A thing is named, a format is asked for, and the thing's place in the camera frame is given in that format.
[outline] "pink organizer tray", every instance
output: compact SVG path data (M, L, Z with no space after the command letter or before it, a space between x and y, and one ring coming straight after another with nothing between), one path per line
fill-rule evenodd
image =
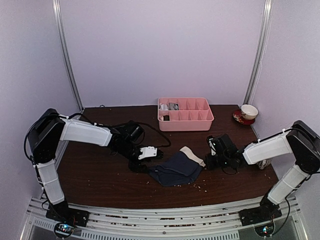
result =
M160 104L178 104L179 110L160 110ZM164 121L160 116L169 115ZM208 131L214 115L203 97L161 97L158 99L159 128L163 132Z

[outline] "wooden table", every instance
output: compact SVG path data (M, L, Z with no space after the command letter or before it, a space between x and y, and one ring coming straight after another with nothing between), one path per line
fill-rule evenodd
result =
M206 138L228 134L237 147L256 136L250 126L237 123L232 113L237 105L212 105L214 121L209 131L165 132L172 146L163 148L166 161L183 146L204 159L210 153ZM116 125L134 120L159 129L157 106L86 108L84 114L92 121ZM144 127L144 144L162 145L166 141L158 133ZM148 174L134 173L121 155L111 156L107 147L70 142L58 168L66 199L70 203L95 207L157 209L221 204L263 196L278 178L272 168L259 170L256 165L240 168L238 174L227 175L221 169L204 169L194 183L163 187Z

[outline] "teacup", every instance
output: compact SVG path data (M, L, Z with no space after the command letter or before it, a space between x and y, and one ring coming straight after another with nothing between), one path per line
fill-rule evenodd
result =
M259 111L254 106L244 104L241 106L241 116L246 120L255 119Z

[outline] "folded cloth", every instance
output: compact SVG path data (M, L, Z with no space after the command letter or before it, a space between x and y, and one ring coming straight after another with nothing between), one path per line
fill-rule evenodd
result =
M149 174L164 187L193 183L205 166L190 148L184 146L163 164L149 168Z
M178 103L169 102L169 110L179 110Z
M169 107L168 107L167 104L160 103L159 109L162 110L162 111L168 111L168 110L169 110Z

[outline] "white wall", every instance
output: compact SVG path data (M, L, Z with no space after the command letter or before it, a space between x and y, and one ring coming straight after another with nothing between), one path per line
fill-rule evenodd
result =
M77 111L51 0L2 0L0 7L0 239L18 239L40 186L23 153L24 136L47 108Z
M264 0L62 0L83 105L241 104L263 11Z
M263 138L303 120L320 134L320 1L275 0L262 72L253 104L259 109L254 129ZM293 155L273 167L281 177ZM320 174L297 191L312 240L319 239Z

